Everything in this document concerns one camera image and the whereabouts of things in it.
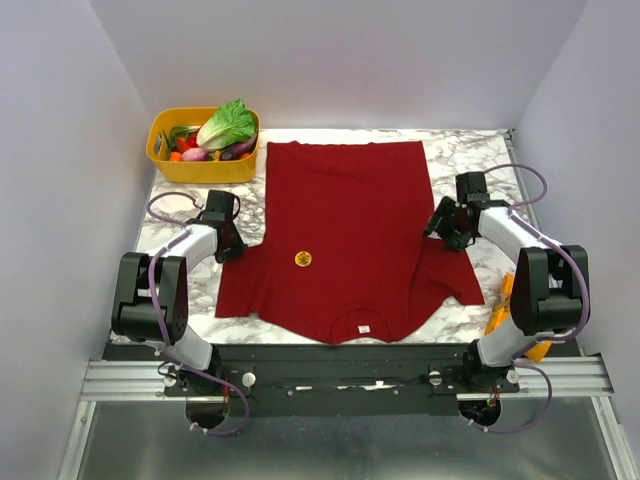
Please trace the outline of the green lettuce toy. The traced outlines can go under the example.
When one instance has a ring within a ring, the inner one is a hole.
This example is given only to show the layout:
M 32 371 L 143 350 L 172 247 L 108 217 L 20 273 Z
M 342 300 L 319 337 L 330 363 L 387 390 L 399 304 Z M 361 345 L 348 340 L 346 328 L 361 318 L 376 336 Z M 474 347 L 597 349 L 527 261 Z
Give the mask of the green lettuce toy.
M 241 99 L 216 109 L 196 135 L 198 147 L 209 152 L 249 140 L 257 131 L 254 117 Z

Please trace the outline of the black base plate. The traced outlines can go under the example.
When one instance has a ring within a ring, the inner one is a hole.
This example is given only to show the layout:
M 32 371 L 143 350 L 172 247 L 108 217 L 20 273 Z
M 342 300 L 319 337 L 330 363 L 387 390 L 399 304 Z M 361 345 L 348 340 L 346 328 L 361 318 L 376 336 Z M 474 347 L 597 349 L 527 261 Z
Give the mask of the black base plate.
M 153 357 L 146 347 L 110 345 L 90 364 L 84 396 L 103 401 L 181 403 L 187 419 L 465 415 L 492 423 L 505 401 L 590 395 L 600 364 L 562 348 L 521 359 L 482 390 L 462 383 L 466 346 L 221 345 L 219 375 L 202 377 Z

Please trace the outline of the pink radish toy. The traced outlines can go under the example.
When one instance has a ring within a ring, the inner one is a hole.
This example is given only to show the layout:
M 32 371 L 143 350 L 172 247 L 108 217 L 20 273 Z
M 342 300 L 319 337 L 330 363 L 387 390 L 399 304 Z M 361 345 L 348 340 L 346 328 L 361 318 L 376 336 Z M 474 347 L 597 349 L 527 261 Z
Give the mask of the pink radish toy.
M 209 152 L 199 147 L 185 150 L 181 157 L 183 162 L 203 162 L 209 160 Z

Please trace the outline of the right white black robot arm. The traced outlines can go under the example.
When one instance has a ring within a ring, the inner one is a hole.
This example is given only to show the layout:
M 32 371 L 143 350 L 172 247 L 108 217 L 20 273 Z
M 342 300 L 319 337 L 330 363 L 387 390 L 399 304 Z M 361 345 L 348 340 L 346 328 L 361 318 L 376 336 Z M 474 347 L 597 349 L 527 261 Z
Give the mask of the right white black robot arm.
M 485 390 L 535 345 L 570 341 L 588 322 L 586 250 L 547 237 L 515 206 L 492 198 L 484 172 L 457 175 L 455 197 L 442 198 L 424 233 L 436 234 L 446 249 L 457 252 L 483 238 L 515 264 L 508 317 L 464 353 L 459 371 L 466 389 Z

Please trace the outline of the red pepper toy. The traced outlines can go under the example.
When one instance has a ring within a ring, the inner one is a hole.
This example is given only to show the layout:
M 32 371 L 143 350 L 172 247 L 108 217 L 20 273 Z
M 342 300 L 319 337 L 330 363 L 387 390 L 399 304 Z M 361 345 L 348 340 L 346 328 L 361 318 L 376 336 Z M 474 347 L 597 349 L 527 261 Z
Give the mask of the red pepper toy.
M 194 136 L 188 136 L 188 137 L 177 137 L 175 140 L 175 147 L 180 152 L 185 152 L 189 149 L 197 148 L 198 145 L 196 142 L 196 138 Z

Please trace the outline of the round gold brooch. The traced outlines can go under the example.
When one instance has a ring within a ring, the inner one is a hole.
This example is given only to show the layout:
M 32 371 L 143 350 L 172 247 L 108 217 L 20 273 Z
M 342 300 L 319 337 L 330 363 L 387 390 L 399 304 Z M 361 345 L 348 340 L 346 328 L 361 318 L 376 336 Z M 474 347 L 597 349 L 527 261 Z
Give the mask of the round gold brooch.
M 309 251 L 299 251 L 294 255 L 294 262 L 298 267 L 306 268 L 311 265 L 313 257 Z

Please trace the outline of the yellow plastic basket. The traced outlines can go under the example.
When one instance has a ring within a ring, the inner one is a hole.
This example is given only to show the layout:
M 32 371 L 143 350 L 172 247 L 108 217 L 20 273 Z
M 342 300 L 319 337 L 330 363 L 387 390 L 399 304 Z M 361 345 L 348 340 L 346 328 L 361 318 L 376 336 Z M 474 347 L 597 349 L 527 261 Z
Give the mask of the yellow plastic basket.
M 200 127 L 217 107 L 171 108 L 161 112 L 153 121 L 146 141 L 146 154 L 165 179 L 178 184 L 237 184 L 251 181 L 256 173 L 258 157 L 257 135 L 249 154 L 238 160 L 200 162 L 170 161 L 170 132 L 174 127 Z

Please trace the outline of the red t-shirt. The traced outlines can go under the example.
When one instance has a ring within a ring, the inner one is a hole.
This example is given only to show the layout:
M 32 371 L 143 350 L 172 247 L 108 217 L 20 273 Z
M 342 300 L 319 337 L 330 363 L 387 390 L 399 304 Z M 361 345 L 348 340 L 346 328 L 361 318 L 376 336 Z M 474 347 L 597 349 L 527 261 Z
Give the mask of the red t-shirt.
M 271 143 L 262 242 L 223 267 L 216 314 L 337 345 L 402 340 L 448 299 L 484 297 L 467 254 L 423 236 L 434 196 L 418 141 Z M 309 251 L 309 267 L 294 255 Z

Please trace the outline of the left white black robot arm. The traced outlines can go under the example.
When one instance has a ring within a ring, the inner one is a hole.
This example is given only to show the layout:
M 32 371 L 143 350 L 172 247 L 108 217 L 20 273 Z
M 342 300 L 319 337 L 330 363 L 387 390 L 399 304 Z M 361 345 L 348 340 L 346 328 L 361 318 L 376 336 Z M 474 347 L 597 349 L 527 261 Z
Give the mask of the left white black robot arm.
M 210 257 L 224 264 L 243 256 L 247 245 L 235 225 L 240 209 L 237 195 L 211 190 L 177 236 L 152 252 L 128 252 L 119 263 L 112 331 L 187 369 L 188 384 L 201 395 L 220 387 L 222 372 L 216 347 L 188 326 L 188 274 Z

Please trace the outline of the orange snack bag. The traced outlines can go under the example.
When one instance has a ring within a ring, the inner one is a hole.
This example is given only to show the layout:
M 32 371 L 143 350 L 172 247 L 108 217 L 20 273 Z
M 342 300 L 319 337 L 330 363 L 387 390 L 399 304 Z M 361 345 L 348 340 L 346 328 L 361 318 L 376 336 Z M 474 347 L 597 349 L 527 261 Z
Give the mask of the orange snack bag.
M 513 291 L 514 279 L 515 279 L 515 275 L 513 273 L 507 273 L 504 276 L 503 282 L 499 291 L 499 296 L 497 300 L 494 302 L 490 318 L 485 326 L 484 335 L 489 335 L 490 333 L 492 333 L 509 316 L 510 300 L 511 300 L 511 294 Z M 532 360 L 534 362 L 541 362 L 549 352 L 550 348 L 551 348 L 550 341 L 538 343 L 534 347 L 530 348 L 524 354 L 524 356 L 527 359 Z

